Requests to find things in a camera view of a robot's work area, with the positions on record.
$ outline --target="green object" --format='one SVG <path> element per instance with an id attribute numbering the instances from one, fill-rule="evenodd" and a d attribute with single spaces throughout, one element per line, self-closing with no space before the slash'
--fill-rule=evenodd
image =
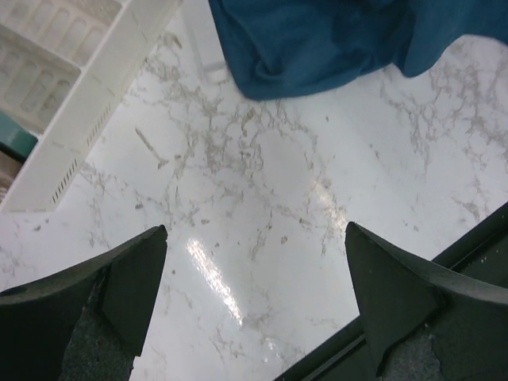
<path id="1" fill-rule="evenodd" d="M 24 163 L 37 144 L 37 138 L 26 132 L 10 117 L 0 112 L 0 151 Z"/>

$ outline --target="white marble countertop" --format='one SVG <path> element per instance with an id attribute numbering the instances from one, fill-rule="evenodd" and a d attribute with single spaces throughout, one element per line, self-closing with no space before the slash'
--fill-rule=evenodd
<path id="1" fill-rule="evenodd" d="M 199 80 L 177 14 L 58 210 L 0 216 L 0 289 L 164 224 L 131 379 L 269 380 L 357 315 L 348 221 L 431 259 L 506 200 L 508 48 L 256 103 Z"/>

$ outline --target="plastic container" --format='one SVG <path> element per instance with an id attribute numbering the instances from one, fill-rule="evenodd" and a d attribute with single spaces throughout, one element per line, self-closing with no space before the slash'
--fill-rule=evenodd
<path id="1" fill-rule="evenodd" d="M 39 137 L 1 211 L 54 210 L 179 0 L 0 0 L 0 110 Z"/>

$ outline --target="towel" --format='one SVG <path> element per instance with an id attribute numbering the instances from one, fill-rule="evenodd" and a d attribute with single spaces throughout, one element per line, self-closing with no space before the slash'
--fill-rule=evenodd
<path id="1" fill-rule="evenodd" d="M 395 64 L 430 69 L 464 34 L 508 44 L 508 0 L 210 0 L 248 98 L 297 97 Z"/>

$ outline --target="marble pattern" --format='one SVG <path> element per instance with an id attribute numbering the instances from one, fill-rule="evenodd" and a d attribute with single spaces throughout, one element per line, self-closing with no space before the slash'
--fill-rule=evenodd
<path id="1" fill-rule="evenodd" d="M 198 78 L 178 14 L 58 210 L 0 216 L 0 289 L 164 224 L 131 379 L 273 379 L 358 314 L 348 221 L 431 259 L 504 203 L 507 50 L 256 103 Z"/>

